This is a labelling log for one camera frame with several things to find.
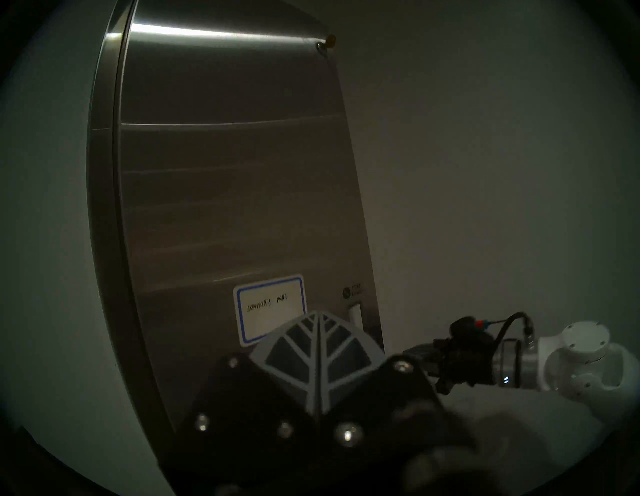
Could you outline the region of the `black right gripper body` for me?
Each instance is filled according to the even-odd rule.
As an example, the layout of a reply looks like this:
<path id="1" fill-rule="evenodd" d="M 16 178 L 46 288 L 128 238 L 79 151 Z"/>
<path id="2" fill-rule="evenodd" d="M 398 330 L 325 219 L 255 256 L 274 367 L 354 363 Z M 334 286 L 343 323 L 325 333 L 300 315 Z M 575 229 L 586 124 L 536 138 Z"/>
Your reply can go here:
<path id="1" fill-rule="evenodd" d="M 494 338 L 472 335 L 469 338 L 434 339 L 438 378 L 435 391 L 449 394 L 455 385 L 495 385 L 493 357 Z"/>

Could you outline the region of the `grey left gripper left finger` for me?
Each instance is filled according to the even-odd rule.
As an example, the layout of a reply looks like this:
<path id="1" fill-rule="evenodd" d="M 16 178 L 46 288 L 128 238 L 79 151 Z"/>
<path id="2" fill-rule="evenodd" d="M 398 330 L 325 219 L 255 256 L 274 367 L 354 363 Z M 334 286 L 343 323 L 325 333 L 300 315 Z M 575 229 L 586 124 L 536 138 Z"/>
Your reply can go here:
<path id="1" fill-rule="evenodd" d="M 176 495 L 320 495 L 319 323 L 297 317 L 215 365 L 170 448 Z"/>

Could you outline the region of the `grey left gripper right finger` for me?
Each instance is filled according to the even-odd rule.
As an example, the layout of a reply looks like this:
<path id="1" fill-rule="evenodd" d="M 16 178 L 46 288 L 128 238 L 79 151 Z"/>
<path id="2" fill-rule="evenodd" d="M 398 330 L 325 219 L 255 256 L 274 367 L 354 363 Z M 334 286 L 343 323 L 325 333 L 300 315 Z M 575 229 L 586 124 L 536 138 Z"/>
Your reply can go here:
<path id="1" fill-rule="evenodd" d="M 476 443 L 416 358 L 318 315 L 320 495 L 472 495 Z"/>

